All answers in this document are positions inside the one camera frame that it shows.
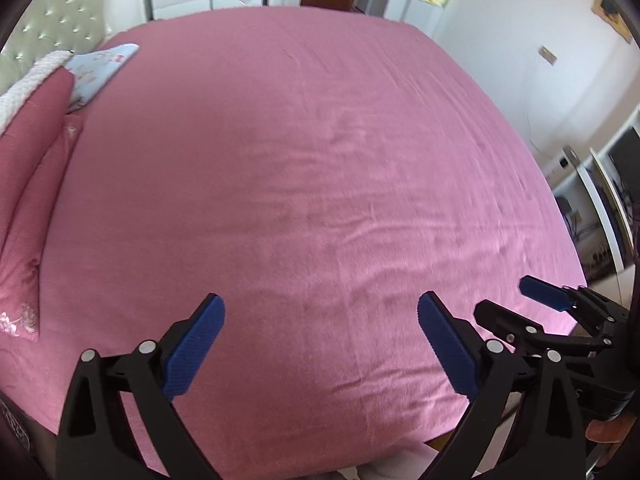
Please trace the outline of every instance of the white headboard frame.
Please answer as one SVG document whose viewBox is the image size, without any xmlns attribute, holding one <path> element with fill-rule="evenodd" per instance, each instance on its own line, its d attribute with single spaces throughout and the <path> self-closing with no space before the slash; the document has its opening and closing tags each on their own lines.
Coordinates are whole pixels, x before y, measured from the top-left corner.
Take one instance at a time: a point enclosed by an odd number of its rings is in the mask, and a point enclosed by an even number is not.
<svg viewBox="0 0 640 480">
<path fill-rule="evenodd" d="M 0 50 L 0 94 L 54 50 L 85 54 L 107 36 L 105 0 L 33 0 Z"/>
</svg>

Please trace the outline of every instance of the cable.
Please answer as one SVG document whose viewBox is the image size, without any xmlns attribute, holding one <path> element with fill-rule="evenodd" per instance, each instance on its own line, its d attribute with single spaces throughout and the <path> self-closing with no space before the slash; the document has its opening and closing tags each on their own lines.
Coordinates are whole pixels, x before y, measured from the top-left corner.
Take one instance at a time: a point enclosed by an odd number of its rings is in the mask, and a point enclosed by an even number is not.
<svg viewBox="0 0 640 480">
<path fill-rule="evenodd" d="M 529 119 L 529 110 L 531 109 L 531 99 L 533 96 L 533 87 L 534 87 L 534 83 L 536 80 L 536 77 L 538 76 L 538 66 L 540 65 L 540 59 L 536 58 L 536 63 L 534 65 L 534 69 L 533 69 L 533 76 L 529 79 L 529 90 L 527 91 L 527 99 L 525 102 L 525 111 L 524 111 L 524 115 L 525 118 L 527 120 L 527 131 L 528 131 L 528 136 L 529 136 L 529 143 L 535 148 L 535 150 L 540 154 L 540 155 L 544 155 L 546 156 L 546 158 L 548 158 L 549 160 L 554 160 L 554 158 L 549 155 L 546 152 L 543 152 L 539 147 L 536 146 L 536 143 L 533 142 L 533 138 L 531 136 L 531 121 Z"/>
</svg>

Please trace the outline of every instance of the bed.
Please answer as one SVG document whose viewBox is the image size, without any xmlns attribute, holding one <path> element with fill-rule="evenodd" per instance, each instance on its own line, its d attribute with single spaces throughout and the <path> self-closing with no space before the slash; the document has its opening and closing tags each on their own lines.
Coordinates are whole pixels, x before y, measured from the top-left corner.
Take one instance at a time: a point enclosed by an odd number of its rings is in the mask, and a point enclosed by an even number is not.
<svg viewBox="0 0 640 480">
<path fill-rule="evenodd" d="M 62 14 L 67 1 L 48 0 Z M 96 40 L 101 1 L 71 3 L 96 19 L 47 22 L 62 39 L 44 51 Z M 39 34 L 20 38 L 32 7 L 4 55 L 34 52 Z M 140 50 L 73 119 L 82 132 L 38 265 L 39 338 L 0 334 L 0 390 L 46 428 L 83 350 L 129 352 L 209 292 L 226 324 L 175 406 L 228 480 L 362 464 L 455 427 L 466 399 L 417 323 L 427 290 L 471 321 L 489 298 L 548 332 L 574 326 L 517 289 L 525 274 L 584 284 L 543 175 L 417 29 L 233 9 L 106 46 L 122 43 Z"/>
</svg>

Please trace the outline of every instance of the blue gripper pad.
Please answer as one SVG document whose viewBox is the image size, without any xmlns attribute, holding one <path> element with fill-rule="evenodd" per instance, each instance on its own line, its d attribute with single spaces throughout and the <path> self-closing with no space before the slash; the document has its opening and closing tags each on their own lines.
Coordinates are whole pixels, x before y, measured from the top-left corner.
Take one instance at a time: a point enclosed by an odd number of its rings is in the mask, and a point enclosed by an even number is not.
<svg viewBox="0 0 640 480">
<path fill-rule="evenodd" d="M 533 276 L 520 280 L 520 293 L 558 312 L 566 312 L 574 305 L 567 291 Z"/>
<path fill-rule="evenodd" d="M 212 295 L 166 361 L 162 392 L 169 402 L 187 392 L 224 323 L 225 302 Z"/>
<path fill-rule="evenodd" d="M 440 304 L 432 292 L 423 294 L 418 302 L 418 323 L 453 389 L 469 401 L 474 400 L 480 391 L 476 360 L 453 327 L 453 316 Z"/>
</svg>

